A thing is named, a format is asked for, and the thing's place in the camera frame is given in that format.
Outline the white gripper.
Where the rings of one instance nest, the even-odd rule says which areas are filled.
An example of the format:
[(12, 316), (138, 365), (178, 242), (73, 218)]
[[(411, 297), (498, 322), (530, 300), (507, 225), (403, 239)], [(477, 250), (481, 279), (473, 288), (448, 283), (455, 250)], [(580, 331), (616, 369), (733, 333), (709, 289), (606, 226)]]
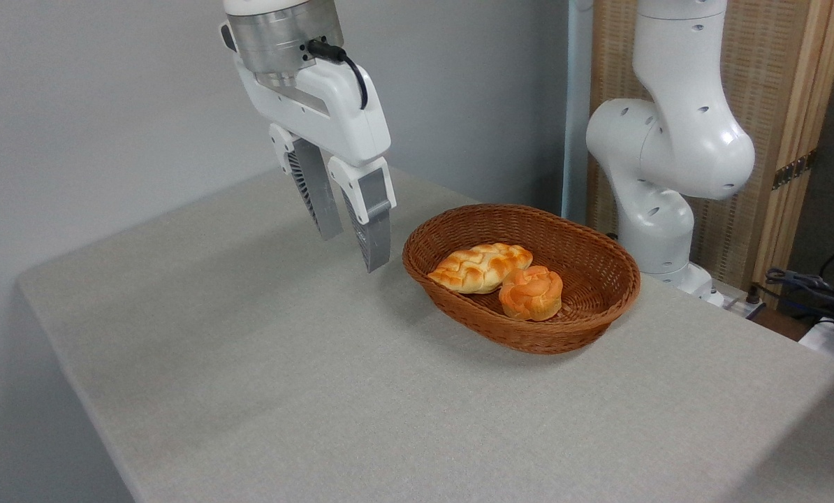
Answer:
[(238, 55), (233, 60), (251, 104), (271, 123), (281, 170), (295, 182), (322, 240), (340, 235), (342, 223), (319, 147), (333, 155), (330, 176), (342, 190), (366, 270), (387, 264), (397, 197), (382, 157), (391, 146), (388, 125), (368, 74), (368, 104), (361, 108), (362, 93), (346, 64), (319, 59), (298, 71), (292, 88), (274, 88), (258, 82)]

